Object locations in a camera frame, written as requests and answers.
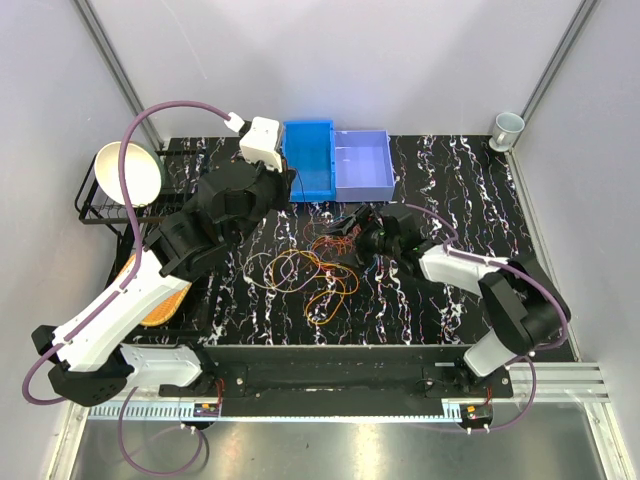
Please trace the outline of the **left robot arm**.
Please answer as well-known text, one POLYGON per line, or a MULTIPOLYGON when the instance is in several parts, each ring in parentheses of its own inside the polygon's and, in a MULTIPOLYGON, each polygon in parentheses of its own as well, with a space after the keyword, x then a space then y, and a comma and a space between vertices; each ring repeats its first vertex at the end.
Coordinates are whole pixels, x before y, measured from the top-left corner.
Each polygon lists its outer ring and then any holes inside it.
POLYGON ((201 176, 196 193, 138 247, 134 262, 81 314, 32 340, 58 401, 91 407, 125 389, 171 386, 196 396, 216 372, 189 346, 134 347, 125 337, 170 297, 222 266, 270 211, 284 210, 295 170, 226 160, 201 176))

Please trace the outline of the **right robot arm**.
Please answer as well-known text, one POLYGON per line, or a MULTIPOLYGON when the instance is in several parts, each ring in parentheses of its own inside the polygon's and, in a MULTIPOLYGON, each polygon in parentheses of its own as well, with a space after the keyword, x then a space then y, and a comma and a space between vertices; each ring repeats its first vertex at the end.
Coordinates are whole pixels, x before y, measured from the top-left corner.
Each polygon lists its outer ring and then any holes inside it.
POLYGON ((364 268, 376 257, 387 257, 408 276, 451 285, 483 301, 491 329, 455 363, 451 379, 460 393, 476 396, 499 368, 567 340, 570 309, 535 256, 482 256, 454 248, 452 238, 429 240, 421 233, 417 210, 405 203, 380 209, 361 205, 326 233, 354 238, 343 265, 364 268))

